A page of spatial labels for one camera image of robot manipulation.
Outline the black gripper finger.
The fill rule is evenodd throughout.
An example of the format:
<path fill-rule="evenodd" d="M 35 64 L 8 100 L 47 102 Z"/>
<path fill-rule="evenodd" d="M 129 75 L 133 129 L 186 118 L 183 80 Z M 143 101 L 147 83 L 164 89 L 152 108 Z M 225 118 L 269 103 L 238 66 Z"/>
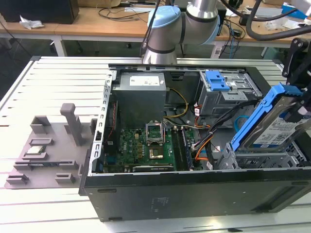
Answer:
<path fill-rule="evenodd" d="M 286 122 L 299 122 L 303 117 L 311 116 L 311 93 L 304 92 L 289 109 L 284 120 Z"/>
<path fill-rule="evenodd" d="M 301 72 L 294 68 L 297 65 L 297 59 L 299 54 L 305 49 L 305 40 L 301 38 L 294 38 L 290 50 L 288 52 L 287 58 L 284 63 L 284 68 L 282 71 L 282 76 L 287 79 L 289 84 L 300 84 L 300 74 Z"/>

